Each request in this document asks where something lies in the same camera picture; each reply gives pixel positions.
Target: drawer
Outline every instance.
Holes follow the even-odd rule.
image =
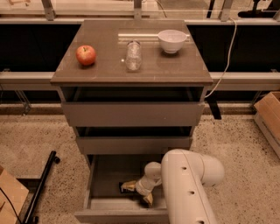
[[[153,208],[135,192],[121,193],[119,183],[138,180],[151,161],[160,155],[105,155],[94,157],[87,184],[84,209],[75,212],[81,223],[168,222],[161,186],[153,190]]]
[[[204,102],[64,102],[70,126],[195,126]]]
[[[164,154],[169,148],[189,149],[191,136],[163,137],[77,137],[80,153],[97,154]]]

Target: bowl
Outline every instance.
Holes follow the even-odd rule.
[[[176,53],[186,41],[186,34],[182,31],[165,30],[158,33],[160,46],[166,53]]]

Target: power cord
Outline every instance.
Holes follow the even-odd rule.
[[[163,6],[158,0],[156,0],[156,2],[157,2],[158,5],[160,6],[160,8],[163,10],[164,16],[167,18],[166,13],[165,13],[164,6]]]
[[[18,217],[18,214],[17,214],[17,212],[16,212],[15,207],[12,205],[12,203],[11,203],[9,197],[6,195],[6,193],[3,191],[3,189],[2,189],[1,187],[0,187],[0,191],[3,193],[3,195],[6,197],[6,199],[10,202],[10,205],[11,205],[12,209],[14,210],[15,215],[17,216],[18,222],[19,222],[20,224],[23,224],[23,223],[21,222],[21,220],[19,219],[19,217]]]
[[[3,93],[4,93],[4,89],[3,89],[1,84],[0,84],[0,88],[1,88],[1,95],[0,95],[0,105],[1,105],[2,104]]]
[[[227,66],[226,66],[226,68],[225,68],[223,74],[221,75],[219,81],[218,81],[217,84],[215,85],[215,87],[212,89],[212,91],[211,91],[209,94],[207,94],[207,95],[205,96],[205,98],[209,97],[209,96],[216,90],[216,88],[219,86],[219,84],[220,84],[222,78],[223,78],[224,75],[226,74],[226,72],[227,72],[227,70],[228,70],[228,67],[229,67],[230,55],[231,55],[231,52],[232,52],[232,47],[233,47],[233,44],[234,44],[234,41],[235,41],[235,35],[236,35],[236,31],[237,31],[237,23],[236,23],[236,21],[235,21],[234,19],[232,19],[232,18],[230,18],[230,20],[234,22],[234,35],[233,35],[233,37],[232,37],[232,39],[231,39],[231,43],[230,43],[230,46],[229,46],[229,49],[228,49],[228,53],[227,53]]]

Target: apple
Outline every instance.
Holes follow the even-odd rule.
[[[90,66],[95,63],[95,49],[91,45],[81,45],[76,50],[76,58],[83,66]]]

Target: floor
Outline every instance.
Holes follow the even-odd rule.
[[[250,110],[238,111],[222,108],[222,119],[214,120],[206,108],[195,130],[191,150],[217,157],[226,170],[206,194],[220,224],[280,223],[280,160]],[[57,151],[61,161],[51,169],[35,215],[40,224],[78,224],[74,212],[82,209],[89,170],[74,132],[60,105],[32,105],[28,115],[21,113],[21,105],[0,105],[0,165],[17,178],[38,178]]]

